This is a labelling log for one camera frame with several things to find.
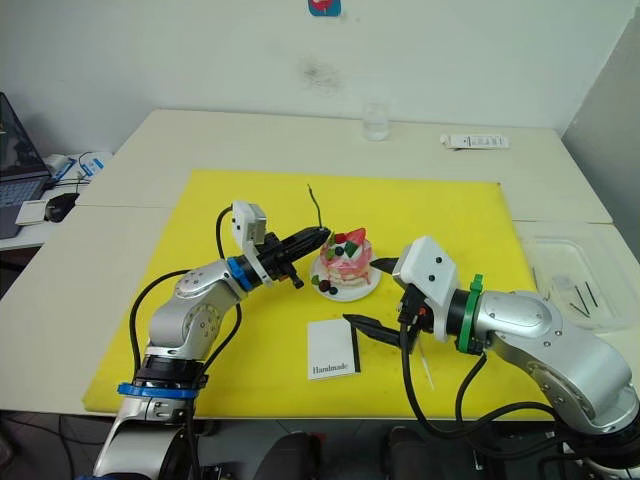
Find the laptop screen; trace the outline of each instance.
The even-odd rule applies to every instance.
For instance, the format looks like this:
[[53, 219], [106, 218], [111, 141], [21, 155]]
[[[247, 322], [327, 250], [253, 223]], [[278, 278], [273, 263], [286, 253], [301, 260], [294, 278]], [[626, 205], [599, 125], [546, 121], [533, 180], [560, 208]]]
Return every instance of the laptop screen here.
[[49, 175], [4, 93], [0, 92], [0, 180]]

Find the pink cake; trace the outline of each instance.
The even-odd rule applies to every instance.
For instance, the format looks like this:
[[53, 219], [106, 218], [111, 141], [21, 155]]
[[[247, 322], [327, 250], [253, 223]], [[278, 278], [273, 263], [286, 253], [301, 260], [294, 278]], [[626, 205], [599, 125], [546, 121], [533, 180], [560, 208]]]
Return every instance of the pink cake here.
[[371, 243], [365, 239], [366, 230], [331, 235], [320, 250], [320, 260], [332, 285], [357, 286], [369, 284]]

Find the blue ring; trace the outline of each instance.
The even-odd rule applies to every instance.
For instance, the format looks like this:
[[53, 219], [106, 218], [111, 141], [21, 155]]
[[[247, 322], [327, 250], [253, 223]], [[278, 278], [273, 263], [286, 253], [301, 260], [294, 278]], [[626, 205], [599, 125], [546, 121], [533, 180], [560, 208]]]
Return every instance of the blue ring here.
[[235, 257], [228, 259], [227, 265], [229, 265], [229, 270], [231, 270], [231, 276], [238, 281], [240, 286], [246, 292], [250, 292], [251, 290], [253, 290], [253, 287], [251, 286], [251, 282], [249, 282], [249, 279], [247, 278], [247, 275], [244, 273], [244, 270], [242, 269], [242, 267], [238, 265], [238, 262], [236, 261]]
[[118, 385], [120, 395], [131, 395], [134, 397], [160, 397], [175, 398], [178, 400], [196, 398], [198, 390], [178, 389], [178, 388], [157, 388], [157, 387], [135, 387], [130, 383]]

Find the card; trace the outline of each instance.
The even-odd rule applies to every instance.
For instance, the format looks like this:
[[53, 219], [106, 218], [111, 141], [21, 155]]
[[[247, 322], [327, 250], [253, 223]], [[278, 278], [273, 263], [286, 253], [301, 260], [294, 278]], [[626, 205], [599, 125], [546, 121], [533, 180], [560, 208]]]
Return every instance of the card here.
[[356, 330], [344, 319], [311, 322], [307, 327], [309, 380], [360, 373]]
[[44, 212], [46, 208], [46, 200], [29, 200], [22, 202], [22, 207], [20, 207], [20, 212], [16, 218], [16, 225], [34, 225], [44, 222]]

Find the clear glass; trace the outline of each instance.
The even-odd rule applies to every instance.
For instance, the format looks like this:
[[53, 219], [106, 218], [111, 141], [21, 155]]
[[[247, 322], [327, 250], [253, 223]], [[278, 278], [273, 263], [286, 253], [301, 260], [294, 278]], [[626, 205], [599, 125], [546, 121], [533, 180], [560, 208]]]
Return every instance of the clear glass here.
[[389, 136], [389, 109], [379, 102], [367, 103], [362, 111], [364, 137], [379, 142]]

